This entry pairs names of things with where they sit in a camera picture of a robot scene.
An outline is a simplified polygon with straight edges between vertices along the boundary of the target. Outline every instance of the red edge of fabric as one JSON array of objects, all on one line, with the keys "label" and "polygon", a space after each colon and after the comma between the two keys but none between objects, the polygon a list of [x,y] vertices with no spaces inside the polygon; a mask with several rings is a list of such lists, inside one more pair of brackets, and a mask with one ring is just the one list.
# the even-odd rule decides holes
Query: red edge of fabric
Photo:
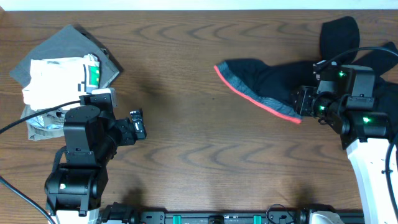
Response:
[{"label": "red edge of fabric", "polygon": [[262,108],[262,109],[264,109],[264,110],[266,110],[266,111],[272,113],[272,114],[275,115],[275,116],[278,116],[278,117],[280,117],[280,118],[282,118],[282,119],[286,119],[286,120],[291,121],[291,122],[293,122],[293,123],[295,123],[295,124],[300,124],[300,123],[301,123],[301,119],[292,118],[292,117],[290,117],[290,116],[281,114],[281,113],[279,113],[278,111],[273,110],[272,108],[269,108],[268,106],[263,105],[263,104],[257,102],[256,100],[254,100],[254,99],[251,98],[250,96],[247,96],[247,95],[241,93],[240,91],[238,91],[237,89],[235,89],[233,86],[231,86],[231,84],[229,84],[229,83],[225,80],[224,76],[223,76],[223,75],[221,74],[221,72],[218,70],[217,65],[214,66],[214,69],[216,70],[216,73],[217,73],[217,75],[219,76],[219,78],[225,83],[225,85],[228,86],[232,91],[234,91],[235,93],[237,93],[239,96],[242,96],[243,98],[249,100],[250,102],[252,102],[252,103],[254,103],[255,105],[259,106],[260,108]]}]

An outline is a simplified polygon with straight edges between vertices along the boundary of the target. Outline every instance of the gray cloth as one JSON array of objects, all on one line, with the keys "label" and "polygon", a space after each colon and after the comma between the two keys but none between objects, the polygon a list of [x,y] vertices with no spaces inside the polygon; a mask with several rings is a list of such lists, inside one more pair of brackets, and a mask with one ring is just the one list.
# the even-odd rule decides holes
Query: gray cloth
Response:
[{"label": "gray cloth", "polygon": [[[91,40],[78,32],[72,25],[64,27],[55,35],[41,43],[29,52],[29,54],[22,59],[17,67],[10,72],[10,76],[19,82],[23,87],[30,83],[30,60],[42,60],[51,58],[65,58],[65,57],[83,57],[86,54],[93,54],[97,56],[99,61],[99,87],[106,88],[111,82],[119,75],[119,70],[115,64],[110,61],[106,49],[99,48]],[[22,112],[21,118],[35,113],[27,105]],[[48,129],[50,124],[60,125],[64,123],[63,118],[66,111],[53,111],[43,114],[44,125],[32,125],[27,122],[28,139],[29,140],[42,140],[57,138],[63,136],[63,129]]]},{"label": "gray cloth", "polygon": [[79,33],[72,25],[67,25],[61,31],[31,50],[18,63],[17,67],[10,72],[10,76],[23,87],[26,87],[30,83],[31,59],[82,57],[86,54],[93,54],[98,57],[101,74],[99,87],[108,87],[117,75],[119,75],[119,70],[97,45]]},{"label": "gray cloth", "polygon": [[[37,111],[32,110],[29,105],[26,105],[24,111],[22,112],[21,118],[24,118],[36,112]],[[45,126],[47,126],[48,124],[63,124],[65,122],[65,118],[62,117],[62,114],[65,115],[64,111],[53,111],[50,113],[43,114],[43,120]],[[27,138],[29,140],[37,141],[37,140],[57,138],[63,136],[63,128],[57,128],[57,129],[38,128],[34,125],[31,125],[28,122],[26,122],[26,125],[27,125]]]}]

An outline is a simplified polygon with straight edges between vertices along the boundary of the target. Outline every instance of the pink trim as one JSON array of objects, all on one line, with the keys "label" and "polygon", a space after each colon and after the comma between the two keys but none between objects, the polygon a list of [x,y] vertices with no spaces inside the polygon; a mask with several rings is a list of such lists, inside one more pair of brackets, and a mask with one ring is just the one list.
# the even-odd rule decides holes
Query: pink trim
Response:
[{"label": "pink trim", "polygon": [[263,104],[257,102],[256,100],[252,99],[250,96],[247,96],[247,95],[241,93],[240,91],[238,91],[237,89],[235,89],[233,86],[231,86],[231,84],[229,84],[229,83],[225,80],[224,76],[222,76],[221,72],[218,70],[217,65],[214,66],[214,69],[216,70],[216,73],[217,73],[217,75],[219,76],[219,78],[225,83],[225,85],[228,86],[232,91],[234,91],[235,93],[237,93],[239,96],[242,96],[243,98],[249,100],[250,102],[254,103],[255,105],[261,107],[262,109],[264,109],[264,110],[266,110],[266,111],[272,113],[273,115],[276,115],[276,116],[278,116],[278,117],[280,117],[280,118],[283,118],[283,119],[286,119],[286,120],[288,120],[288,121],[291,121],[291,122],[293,122],[293,123],[295,123],[295,124],[300,124],[300,123],[301,123],[301,119],[292,118],[292,117],[290,117],[290,116],[281,114],[280,112],[278,112],[278,111],[276,111],[276,110],[274,110],[274,109],[272,109],[272,108],[269,108],[269,107],[266,106],[266,105],[263,105]]}]

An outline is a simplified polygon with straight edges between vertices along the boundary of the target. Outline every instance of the white panel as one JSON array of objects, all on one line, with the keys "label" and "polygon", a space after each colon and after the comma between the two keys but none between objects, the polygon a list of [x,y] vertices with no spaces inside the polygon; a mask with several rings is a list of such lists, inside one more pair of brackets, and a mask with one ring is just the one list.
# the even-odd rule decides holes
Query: white panel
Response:
[{"label": "white panel", "polygon": [[398,0],[0,0],[5,11],[398,9]]}]

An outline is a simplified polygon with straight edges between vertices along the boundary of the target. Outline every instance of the wooden table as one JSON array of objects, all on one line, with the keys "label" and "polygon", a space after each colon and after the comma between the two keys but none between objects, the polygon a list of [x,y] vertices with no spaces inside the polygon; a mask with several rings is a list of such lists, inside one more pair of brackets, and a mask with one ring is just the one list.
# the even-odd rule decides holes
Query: wooden table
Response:
[{"label": "wooden table", "polygon": [[[319,59],[323,22],[356,18],[361,46],[398,43],[396,11],[9,12],[0,25],[0,126],[19,119],[21,86],[9,72],[67,24],[84,27],[124,71],[117,118],[143,108],[148,138],[108,164],[102,204],[167,210],[265,210],[326,203],[361,208],[340,139],[315,119],[284,121],[234,94],[213,65]],[[398,67],[384,78],[398,82]],[[0,136],[0,174],[45,206],[43,186],[63,138],[28,141],[25,124]],[[0,186],[2,223],[45,223]]]}]

